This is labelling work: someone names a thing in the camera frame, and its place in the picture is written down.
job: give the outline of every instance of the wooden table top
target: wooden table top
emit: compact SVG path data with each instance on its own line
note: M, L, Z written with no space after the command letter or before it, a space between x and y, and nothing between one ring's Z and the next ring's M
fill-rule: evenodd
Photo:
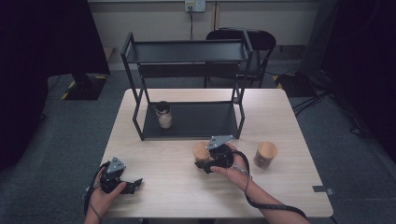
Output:
M228 89L148 89L152 102L230 100L231 92ZM253 180L282 203L303 210L308 217L330 217L332 206L326 192L313 190L313 186L322 186L322 182L285 92L246 89L243 107L246 119L240 139L229 142L247 155ZM138 115L141 126L146 108L144 98ZM143 183L133 195L119 196L109 208L108 217L262 217L226 177L207 175L195 167L192 150L199 142L209 139L141 141L132 122L134 109L134 96L128 90L102 163L117 156L127 166L121 180L134 182L143 178ZM263 141L274 143L278 149L267 169L253 162L257 147Z

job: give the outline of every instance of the electrical socket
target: electrical socket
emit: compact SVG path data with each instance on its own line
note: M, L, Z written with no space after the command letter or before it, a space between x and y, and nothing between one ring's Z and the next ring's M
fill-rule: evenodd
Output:
M195 1L185 1L184 2L184 10L185 11L195 11Z
M206 10L206 2L205 0L195 0L194 11L196 12L205 12Z

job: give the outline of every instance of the wooden cup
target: wooden cup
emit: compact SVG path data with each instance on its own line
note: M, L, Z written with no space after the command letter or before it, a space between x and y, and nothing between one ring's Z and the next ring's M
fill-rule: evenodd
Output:
M261 142L257 147L254 163L262 169L267 168L276 155L277 148L274 143L268 141Z
M194 154L195 161L209 161L209 150L206 149L207 142L199 142L195 144L192 154Z

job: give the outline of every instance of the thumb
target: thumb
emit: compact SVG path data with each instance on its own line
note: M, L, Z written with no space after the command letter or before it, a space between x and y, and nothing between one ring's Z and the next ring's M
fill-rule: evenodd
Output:
M114 197L116 197L117 195L119 195L123 189L125 189L126 186L126 182L121 182L119 183L114 189L113 191L110 192L110 194Z
M214 173L221 174L221 175L226 175L227 169L218 167L218 166L211 166L210 170L213 171Z

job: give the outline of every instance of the chair backrest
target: chair backrest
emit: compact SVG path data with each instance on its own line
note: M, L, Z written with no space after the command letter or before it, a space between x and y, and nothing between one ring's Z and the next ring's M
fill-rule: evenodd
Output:
M248 30L240 28L219 28L211 31L207 36L206 40L211 39L242 39L243 31L247 31L248 38L251 43L251 47L254 50L268 50L269 53L274 50L276 46L276 39L273 35L268 32L261 30Z

